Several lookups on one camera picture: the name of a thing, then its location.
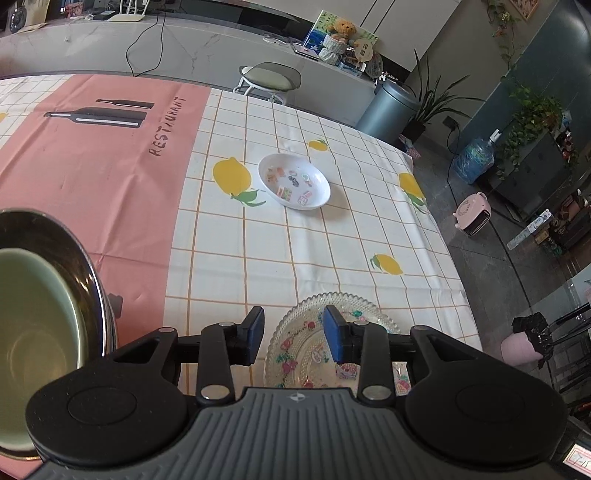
glass plate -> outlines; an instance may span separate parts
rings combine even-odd
[[[348,293],[323,293],[292,308],[279,322],[265,358],[264,384],[275,388],[349,387],[357,393],[359,365],[336,365],[324,337],[322,313],[334,305],[347,322],[367,320],[388,333],[400,333],[378,307]],[[405,362],[393,362],[396,392],[405,395],[410,382]]]

pothos plant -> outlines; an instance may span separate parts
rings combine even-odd
[[[520,83],[516,83],[510,96],[519,102],[521,109],[513,114],[505,140],[496,151],[500,163],[497,175],[502,179],[510,173],[502,165],[510,163],[513,171],[518,171],[521,147],[535,141],[544,131],[552,131],[562,120],[563,110],[556,98],[535,93]]]
[[[501,49],[501,58],[511,70],[516,61],[517,50],[515,48],[515,24],[520,21],[509,12],[505,3],[501,0],[482,0],[486,4],[486,13],[488,21],[495,27],[492,34],[499,40]]]

trash can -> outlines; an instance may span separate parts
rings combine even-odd
[[[375,98],[366,108],[355,128],[372,137],[394,145],[394,141],[418,112],[420,103],[413,93],[392,80],[375,89]]]

chair leg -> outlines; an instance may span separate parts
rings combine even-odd
[[[238,93],[238,90],[244,85],[244,77],[240,77],[240,82],[238,82],[238,86],[232,90],[232,93]]]
[[[275,101],[277,101],[277,103],[285,105],[285,98],[283,98],[283,95],[281,95],[280,93],[273,92],[271,94],[271,97],[269,98],[269,102],[275,103]]]

pink space heater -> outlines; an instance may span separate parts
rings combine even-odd
[[[457,220],[456,228],[472,236],[488,222],[491,206],[484,193],[473,193],[460,204],[453,216]]]

